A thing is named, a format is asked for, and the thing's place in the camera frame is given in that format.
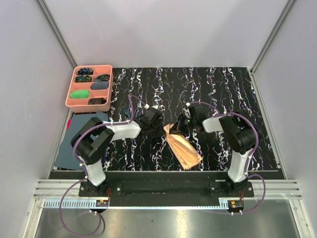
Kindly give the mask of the blue plastic fork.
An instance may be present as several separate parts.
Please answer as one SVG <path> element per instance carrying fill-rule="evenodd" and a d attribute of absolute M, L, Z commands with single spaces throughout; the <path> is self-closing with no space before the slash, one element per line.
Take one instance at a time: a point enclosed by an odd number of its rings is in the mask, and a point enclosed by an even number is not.
<path fill-rule="evenodd" d="M 130 118 L 131 117 L 131 113 L 130 113 L 130 110 L 129 109 L 124 109 L 124 114 Z"/>

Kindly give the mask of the peach cloth napkin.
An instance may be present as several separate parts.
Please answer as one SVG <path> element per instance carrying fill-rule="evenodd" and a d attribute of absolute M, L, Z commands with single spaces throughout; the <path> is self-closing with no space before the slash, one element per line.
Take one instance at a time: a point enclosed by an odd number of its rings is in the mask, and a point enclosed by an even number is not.
<path fill-rule="evenodd" d="M 190 144 L 180 132 L 172 132 L 174 124 L 168 124 L 163 127 L 166 141 L 176 156 L 183 169 L 189 170 L 198 165 L 203 159 L 197 150 Z"/>

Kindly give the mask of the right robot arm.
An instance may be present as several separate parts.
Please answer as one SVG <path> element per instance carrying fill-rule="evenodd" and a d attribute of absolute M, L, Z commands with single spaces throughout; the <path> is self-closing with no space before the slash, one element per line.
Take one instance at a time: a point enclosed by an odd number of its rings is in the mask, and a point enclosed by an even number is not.
<path fill-rule="evenodd" d="M 225 184 L 225 191 L 229 196 L 237 196 L 243 190 L 241 182 L 248 178 L 251 157 L 261 140 L 260 132 L 244 109 L 216 114 L 213 117 L 199 113 L 196 109 L 188 105 L 169 131 L 171 134 L 183 135 L 191 129 L 204 133 L 224 132 L 224 138 L 232 149 L 228 170 L 231 181 Z"/>

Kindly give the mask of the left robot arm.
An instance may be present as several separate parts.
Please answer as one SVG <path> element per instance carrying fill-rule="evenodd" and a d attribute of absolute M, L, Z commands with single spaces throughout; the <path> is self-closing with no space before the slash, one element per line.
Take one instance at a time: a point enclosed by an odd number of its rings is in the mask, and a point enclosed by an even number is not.
<path fill-rule="evenodd" d="M 102 196 L 107 190 L 102 157 L 108 145 L 123 139 L 162 137 L 163 133 L 162 112 L 153 106 L 144 114 L 125 122 L 104 122 L 93 117 L 75 134 L 70 145 L 74 157 L 84 167 L 85 178 L 91 183 L 90 191 L 95 196 Z"/>

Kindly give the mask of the black marble pattern mat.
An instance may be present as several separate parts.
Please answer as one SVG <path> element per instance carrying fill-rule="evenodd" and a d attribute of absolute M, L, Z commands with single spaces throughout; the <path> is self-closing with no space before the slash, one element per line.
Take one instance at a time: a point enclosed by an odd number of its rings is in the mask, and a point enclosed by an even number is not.
<path fill-rule="evenodd" d="M 159 105 L 163 124 L 174 123 L 185 104 L 195 102 L 210 116 L 217 112 L 243 109 L 261 131 L 261 141 L 253 154 L 252 171 L 278 168 L 272 145 L 249 72 L 244 67 L 115 68 L 110 120 L 125 121 L 128 95 L 134 95 L 134 109 L 142 103 Z M 118 140 L 106 150 L 107 171 L 180 171 L 182 166 L 165 137 Z"/>

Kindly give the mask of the dark patterned cloth roll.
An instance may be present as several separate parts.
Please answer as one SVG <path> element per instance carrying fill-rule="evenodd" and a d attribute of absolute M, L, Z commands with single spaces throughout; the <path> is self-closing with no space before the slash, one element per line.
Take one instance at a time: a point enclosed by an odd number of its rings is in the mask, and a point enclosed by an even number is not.
<path fill-rule="evenodd" d="M 91 98 L 88 102 L 89 105 L 103 105 L 106 103 L 104 98 Z"/>

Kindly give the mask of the blue patterned roll right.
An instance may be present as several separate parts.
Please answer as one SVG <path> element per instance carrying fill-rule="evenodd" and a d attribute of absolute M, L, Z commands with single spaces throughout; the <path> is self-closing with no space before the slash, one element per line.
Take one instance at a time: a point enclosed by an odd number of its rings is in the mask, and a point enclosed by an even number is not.
<path fill-rule="evenodd" d="M 96 76 L 95 81 L 96 82 L 108 82 L 110 80 L 109 74 L 100 74 Z"/>

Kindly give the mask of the grey folded cloth in tray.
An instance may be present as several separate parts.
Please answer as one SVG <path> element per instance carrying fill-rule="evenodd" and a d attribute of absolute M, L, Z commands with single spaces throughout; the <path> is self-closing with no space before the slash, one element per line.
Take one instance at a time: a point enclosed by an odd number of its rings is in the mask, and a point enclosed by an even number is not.
<path fill-rule="evenodd" d="M 93 82 L 91 86 L 91 90 L 105 90 L 108 88 L 109 88 L 109 82 L 107 81 Z"/>

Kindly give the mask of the green rolled cloth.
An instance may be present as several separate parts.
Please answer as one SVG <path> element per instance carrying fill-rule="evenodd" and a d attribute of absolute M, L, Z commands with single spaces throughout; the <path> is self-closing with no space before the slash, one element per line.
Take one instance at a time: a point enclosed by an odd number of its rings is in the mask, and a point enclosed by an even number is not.
<path fill-rule="evenodd" d="M 86 99 L 89 98 L 90 91 L 89 90 L 76 90 L 69 94 L 69 98 L 71 99 Z"/>

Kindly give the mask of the blue yellow patterned roll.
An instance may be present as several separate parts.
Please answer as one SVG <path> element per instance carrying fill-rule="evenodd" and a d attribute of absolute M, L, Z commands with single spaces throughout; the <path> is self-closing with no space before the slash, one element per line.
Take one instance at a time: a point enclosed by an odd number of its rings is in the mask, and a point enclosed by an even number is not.
<path fill-rule="evenodd" d="M 76 83 L 87 83 L 87 82 L 92 82 L 92 77 L 88 75 L 78 75 L 75 78 Z"/>

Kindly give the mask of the blue patterned roll top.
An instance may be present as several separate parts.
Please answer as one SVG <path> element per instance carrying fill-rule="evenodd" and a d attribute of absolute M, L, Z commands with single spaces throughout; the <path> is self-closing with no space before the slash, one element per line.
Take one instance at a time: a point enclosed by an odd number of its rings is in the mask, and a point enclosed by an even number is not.
<path fill-rule="evenodd" d="M 93 70 L 89 67 L 83 67 L 77 71 L 77 75 L 93 75 Z"/>

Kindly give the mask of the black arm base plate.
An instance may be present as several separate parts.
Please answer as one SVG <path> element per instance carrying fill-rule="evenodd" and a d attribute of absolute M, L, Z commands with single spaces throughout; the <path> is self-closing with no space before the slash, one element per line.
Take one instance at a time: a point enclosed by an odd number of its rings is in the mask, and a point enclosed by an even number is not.
<path fill-rule="evenodd" d="M 80 197 L 132 194 L 199 194 L 210 197 L 254 197 L 249 180 L 234 185 L 227 172 L 106 172 L 98 187 L 89 181 L 80 183 Z"/>

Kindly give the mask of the aluminium frame rail front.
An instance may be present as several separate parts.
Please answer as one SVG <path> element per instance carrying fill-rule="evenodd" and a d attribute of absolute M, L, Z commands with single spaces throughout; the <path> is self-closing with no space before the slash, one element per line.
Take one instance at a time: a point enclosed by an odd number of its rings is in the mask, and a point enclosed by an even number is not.
<path fill-rule="evenodd" d="M 294 180 L 253 180 L 243 195 L 229 196 L 198 192 L 146 192 L 123 194 L 125 186 L 114 185 L 104 195 L 89 195 L 75 180 L 40 180 L 34 198 L 44 199 L 46 208 L 80 209 L 169 209 L 226 210 L 231 201 L 301 200 Z"/>

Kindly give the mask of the aluminium post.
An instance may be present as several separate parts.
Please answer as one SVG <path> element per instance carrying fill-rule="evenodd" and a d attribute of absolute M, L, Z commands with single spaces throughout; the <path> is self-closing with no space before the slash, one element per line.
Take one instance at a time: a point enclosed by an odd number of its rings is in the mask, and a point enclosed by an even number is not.
<path fill-rule="evenodd" d="M 286 21 L 288 15 L 290 14 L 292 8 L 294 7 L 296 0 L 288 0 L 278 17 L 274 27 L 272 28 L 264 46 L 262 47 L 258 57 L 256 58 L 253 66 L 250 68 L 251 73 L 255 73 L 259 68 L 261 62 L 263 61 L 265 55 L 267 54 L 270 46 L 272 45 L 274 39 L 276 38 L 277 34 L 279 33 L 280 29 L 282 28 L 284 22 Z"/>
<path fill-rule="evenodd" d="M 49 10 L 49 7 L 46 4 L 45 0 L 35 0 L 35 2 L 37 3 L 41 13 L 43 14 L 45 20 L 47 21 L 48 25 L 50 26 L 50 29 L 52 31 L 52 33 L 54 34 L 59 46 L 61 47 L 64 55 L 66 56 L 69 64 L 75 68 L 78 64 L 74 58 L 74 56 L 72 55 L 65 39 L 63 38 L 63 35 L 61 34 L 59 27 L 56 23 L 56 21 L 54 20 L 54 17 L 51 13 L 51 11 Z"/>

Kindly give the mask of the right rear aluminium post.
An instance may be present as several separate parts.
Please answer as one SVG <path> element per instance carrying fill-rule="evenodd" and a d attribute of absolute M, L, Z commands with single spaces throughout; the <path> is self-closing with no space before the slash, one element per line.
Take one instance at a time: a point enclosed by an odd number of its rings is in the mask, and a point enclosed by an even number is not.
<path fill-rule="evenodd" d="M 288 15 L 290 14 L 292 8 L 294 7 L 296 0 L 288 0 L 278 17 L 274 27 L 272 28 L 264 46 L 262 47 L 258 57 L 256 58 L 253 66 L 250 68 L 251 73 L 255 73 L 259 68 L 261 62 L 263 61 L 265 55 L 267 54 L 270 46 L 272 45 L 274 39 L 276 38 L 277 34 L 279 33 L 280 29 L 282 28 L 284 22 L 286 21 Z"/>

